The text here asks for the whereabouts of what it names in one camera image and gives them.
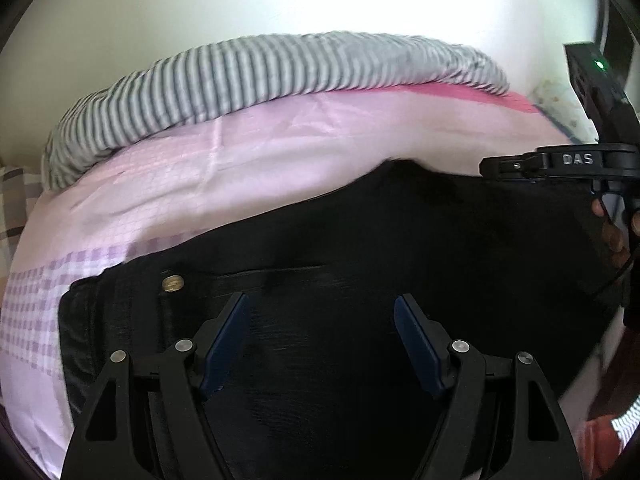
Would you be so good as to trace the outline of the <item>right hand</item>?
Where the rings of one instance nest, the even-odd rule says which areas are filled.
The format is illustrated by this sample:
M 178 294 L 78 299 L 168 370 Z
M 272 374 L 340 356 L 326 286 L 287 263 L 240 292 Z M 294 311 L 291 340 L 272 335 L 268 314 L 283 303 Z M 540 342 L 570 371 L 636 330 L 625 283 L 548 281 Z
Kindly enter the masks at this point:
M 591 211 L 600 220 L 600 256 L 616 276 L 622 276 L 631 266 L 628 235 L 612 221 L 602 198 L 591 203 Z

